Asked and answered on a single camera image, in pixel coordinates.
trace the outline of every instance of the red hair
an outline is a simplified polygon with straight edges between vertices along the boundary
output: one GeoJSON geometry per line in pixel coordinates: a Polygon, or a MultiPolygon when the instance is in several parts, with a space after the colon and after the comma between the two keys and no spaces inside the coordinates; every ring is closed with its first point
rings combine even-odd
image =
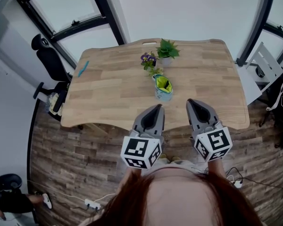
{"type": "MultiPolygon", "coordinates": [[[[262,225],[250,202],[227,179],[212,173],[196,176],[213,192],[219,226],[262,225]]],[[[106,205],[102,216],[89,226],[144,226],[147,194],[153,180],[153,176],[132,173],[119,194],[106,205]]]]}

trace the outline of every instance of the black window frame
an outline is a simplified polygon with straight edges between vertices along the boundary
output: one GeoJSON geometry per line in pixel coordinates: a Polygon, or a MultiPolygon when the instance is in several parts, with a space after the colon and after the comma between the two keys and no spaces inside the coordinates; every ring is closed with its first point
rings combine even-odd
{"type": "Polygon", "coordinates": [[[73,34],[82,32],[87,29],[98,27],[104,24],[109,24],[114,37],[119,45],[125,44],[124,35],[122,30],[118,26],[118,22],[113,15],[113,12],[109,6],[108,0],[95,0],[96,5],[101,13],[100,16],[72,24],[70,27],[58,32],[53,33],[47,26],[38,12],[31,5],[30,0],[17,0],[21,8],[37,26],[37,28],[43,33],[44,37],[51,43],[51,45],[60,53],[60,55],[73,67],[76,68],[76,63],[71,59],[66,51],[58,44],[59,40],[67,38],[73,34]]]}
{"type": "MultiPolygon", "coordinates": [[[[263,30],[266,30],[280,38],[283,38],[283,27],[282,26],[275,27],[267,22],[270,10],[273,5],[273,1],[274,0],[261,0],[262,6],[260,11],[258,11],[259,16],[257,18],[256,23],[254,24],[253,31],[250,35],[250,38],[240,58],[236,60],[238,66],[243,66],[246,64],[246,60],[248,59],[252,50],[254,49],[255,44],[257,43],[259,36],[263,30]]],[[[280,64],[282,61],[283,61],[283,51],[277,59],[278,64],[280,64]]]]}

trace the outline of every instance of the wooden table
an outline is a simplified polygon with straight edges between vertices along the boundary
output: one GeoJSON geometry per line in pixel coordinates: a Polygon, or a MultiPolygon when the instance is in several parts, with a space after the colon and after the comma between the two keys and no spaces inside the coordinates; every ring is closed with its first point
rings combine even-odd
{"type": "Polygon", "coordinates": [[[154,97],[154,81],[141,66],[141,55],[151,51],[157,54],[159,42],[160,39],[147,39],[85,50],[70,84],[62,126],[104,123],[130,130],[138,114],[152,105],[162,104],[165,130],[168,130],[189,124],[185,108],[189,98],[212,106],[225,126],[234,129],[249,126],[240,78],[223,41],[175,42],[180,57],[164,67],[164,75],[174,88],[169,102],[154,97]],[[88,60],[86,70],[78,77],[88,60]]]}

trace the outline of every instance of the blue marker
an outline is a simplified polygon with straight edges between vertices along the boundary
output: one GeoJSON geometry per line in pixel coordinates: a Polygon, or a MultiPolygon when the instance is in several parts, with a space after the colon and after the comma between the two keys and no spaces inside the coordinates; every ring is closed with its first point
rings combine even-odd
{"type": "Polygon", "coordinates": [[[88,65],[88,64],[89,64],[89,60],[86,62],[84,68],[79,71],[79,74],[78,74],[77,77],[80,77],[80,76],[81,76],[81,74],[82,74],[82,73],[85,71],[85,69],[87,68],[87,65],[88,65]]]}

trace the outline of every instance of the wooden floor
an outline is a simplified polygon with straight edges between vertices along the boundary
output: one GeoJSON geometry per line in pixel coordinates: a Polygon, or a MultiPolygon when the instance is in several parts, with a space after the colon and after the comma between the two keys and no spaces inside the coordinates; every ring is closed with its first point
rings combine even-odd
{"type": "MultiPolygon", "coordinates": [[[[238,168],[244,177],[252,180],[283,186],[283,150],[275,149],[281,130],[273,127],[273,120],[263,127],[258,122],[265,113],[265,105],[255,102],[249,107],[250,127],[244,130],[231,129],[233,148],[224,158],[225,170],[238,168]]],[[[108,125],[100,125],[108,132],[103,137],[89,128],[63,128],[44,111],[40,103],[31,148],[31,180],[82,199],[96,200],[114,193],[125,171],[119,154],[127,131],[108,125]]],[[[164,152],[197,163],[201,170],[206,163],[196,154],[188,137],[188,126],[166,131],[164,152]]],[[[49,193],[53,209],[36,208],[40,225],[77,225],[92,215],[80,199],[67,197],[53,190],[34,184],[34,189],[49,193]]],[[[247,180],[241,189],[251,201],[262,221],[267,225],[283,224],[283,189],[263,186],[247,180]]],[[[105,204],[109,197],[100,200],[105,204]]]]}

